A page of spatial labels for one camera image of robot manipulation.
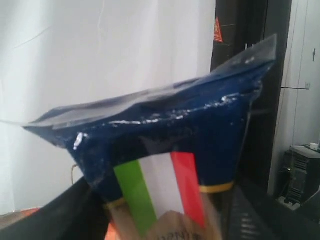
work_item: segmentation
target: food package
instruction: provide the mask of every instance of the food package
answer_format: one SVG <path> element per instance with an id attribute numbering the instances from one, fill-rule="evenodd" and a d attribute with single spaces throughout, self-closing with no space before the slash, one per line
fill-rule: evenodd
<path id="1" fill-rule="evenodd" d="M 24 128 L 68 150 L 122 240 L 224 239 L 251 106 L 276 42 L 207 76 L 58 107 Z"/>

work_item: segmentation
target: black electronic device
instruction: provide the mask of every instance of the black electronic device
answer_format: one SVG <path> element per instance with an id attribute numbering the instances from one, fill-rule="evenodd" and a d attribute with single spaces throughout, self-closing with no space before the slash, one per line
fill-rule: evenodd
<path id="1" fill-rule="evenodd" d="M 292 146 L 283 162 L 291 172 L 286 200 L 303 205 L 320 187 L 320 153 L 304 146 Z"/>

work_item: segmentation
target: green stripe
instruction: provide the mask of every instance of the green stripe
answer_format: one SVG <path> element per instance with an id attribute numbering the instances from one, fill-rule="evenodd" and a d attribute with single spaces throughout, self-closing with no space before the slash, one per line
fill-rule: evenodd
<path id="1" fill-rule="evenodd" d="M 136 228 L 143 237 L 157 221 L 139 161 L 114 168 L 123 196 L 129 205 Z"/>

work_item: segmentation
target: orange object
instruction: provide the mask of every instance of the orange object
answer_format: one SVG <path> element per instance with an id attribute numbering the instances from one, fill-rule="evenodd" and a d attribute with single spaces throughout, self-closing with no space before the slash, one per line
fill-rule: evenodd
<path id="1" fill-rule="evenodd" d="M 109 224 L 108 231 L 106 232 L 105 240 L 119 240 L 117 232 L 112 224 Z"/>
<path id="2" fill-rule="evenodd" d="M 222 39 L 222 33 L 219 23 L 219 18 L 216 17 L 215 19 L 215 25 L 214 25 L 214 40 L 218 43 L 223 43 L 224 40 Z"/>

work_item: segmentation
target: italian flag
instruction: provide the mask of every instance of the italian flag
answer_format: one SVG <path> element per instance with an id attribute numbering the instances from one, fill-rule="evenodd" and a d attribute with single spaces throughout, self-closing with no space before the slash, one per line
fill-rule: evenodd
<path id="1" fill-rule="evenodd" d="M 204 226 L 204 208 L 195 156 L 187 152 L 152 155 L 114 168 L 124 199 L 141 236 L 168 211 Z"/>

